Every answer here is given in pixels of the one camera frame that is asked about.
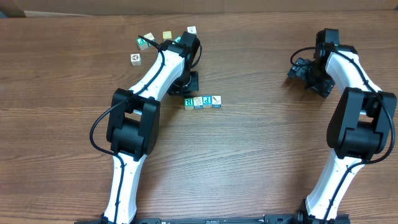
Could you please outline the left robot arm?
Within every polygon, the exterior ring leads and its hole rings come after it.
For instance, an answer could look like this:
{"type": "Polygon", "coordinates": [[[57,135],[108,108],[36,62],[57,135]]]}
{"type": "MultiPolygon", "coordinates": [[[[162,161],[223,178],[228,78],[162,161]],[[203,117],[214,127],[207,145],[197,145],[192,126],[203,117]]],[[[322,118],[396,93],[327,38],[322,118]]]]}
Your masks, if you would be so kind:
{"type": "Polygon", "coordinates": [[[202,51],[197,35],[185,31],[178,42],[150,44],[158,53],[153,66],[130,89],[118,88],[111,107],[95,121],[109,118],[107,154],[114,161],[109,203],[99,223],[134,223],[141,170],[159,135],[160,102],[165,95],[188,96],[199,89],[193,71],[202,51]]]}

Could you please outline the blue letter P block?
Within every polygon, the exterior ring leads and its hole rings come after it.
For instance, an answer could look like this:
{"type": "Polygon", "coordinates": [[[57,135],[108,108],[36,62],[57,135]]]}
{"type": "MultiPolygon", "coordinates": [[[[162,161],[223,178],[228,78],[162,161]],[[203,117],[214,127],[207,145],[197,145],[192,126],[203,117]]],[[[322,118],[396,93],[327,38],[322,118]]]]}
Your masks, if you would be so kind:
{"type": "Polygon", "coordinates": [[[212,96],[202,96],[202,102],[204,108],[212,107],[212,96]]]}

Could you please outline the pretzel picture block blue side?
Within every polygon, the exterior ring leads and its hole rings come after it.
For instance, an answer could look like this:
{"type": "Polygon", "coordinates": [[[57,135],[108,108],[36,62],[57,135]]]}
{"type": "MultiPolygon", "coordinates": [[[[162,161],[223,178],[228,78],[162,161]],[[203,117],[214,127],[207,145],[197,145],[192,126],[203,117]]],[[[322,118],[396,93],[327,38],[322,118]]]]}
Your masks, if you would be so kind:
{"type": "Polygon", "coordinates": [[[201,96],[196,96],[193,98],[193,108],[195,110],[203,109],[203,98],[201,96]]]}

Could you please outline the white picture block blue side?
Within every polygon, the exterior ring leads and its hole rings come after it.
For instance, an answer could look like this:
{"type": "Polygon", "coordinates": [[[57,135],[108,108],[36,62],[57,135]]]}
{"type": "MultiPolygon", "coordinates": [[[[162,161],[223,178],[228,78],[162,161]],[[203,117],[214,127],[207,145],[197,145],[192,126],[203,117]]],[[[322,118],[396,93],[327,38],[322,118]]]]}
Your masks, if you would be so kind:
{"type": "Polygon", "coordinates": [[[220,96],[212,96],[212,107],[220,108],[221,107],[221,97],[220,96]]]}

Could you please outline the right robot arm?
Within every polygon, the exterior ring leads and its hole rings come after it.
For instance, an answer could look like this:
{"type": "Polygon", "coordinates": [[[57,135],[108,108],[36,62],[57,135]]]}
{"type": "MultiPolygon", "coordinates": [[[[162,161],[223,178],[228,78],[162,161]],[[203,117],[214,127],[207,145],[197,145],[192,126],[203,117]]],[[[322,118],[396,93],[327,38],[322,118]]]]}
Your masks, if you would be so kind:
{"type": "Polygon", "coordinates": [[[349,223],[338,206],[362,167],[383,161],[395,144],[393,122],[397,97],[382,91],[367,76],[352,45],[340,43],[337,29],[316,35],[313,60],[291,60],[289,78],[326,98],[333,88],[341,94],[331,117],[326,142],[328,160],[312,192],[286,223],[349,223]]]}

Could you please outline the green letter R block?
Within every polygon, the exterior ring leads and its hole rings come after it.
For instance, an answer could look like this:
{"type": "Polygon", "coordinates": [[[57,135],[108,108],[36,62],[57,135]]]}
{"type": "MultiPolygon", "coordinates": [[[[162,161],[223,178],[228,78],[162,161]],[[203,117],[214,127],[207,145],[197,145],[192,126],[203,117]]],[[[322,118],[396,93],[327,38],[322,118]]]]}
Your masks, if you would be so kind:
{"type": "Polygon", "coordinates": [[[186,110],[193,110],[194,109],[193,98],[185,98],[184,107],[186,110]]]}

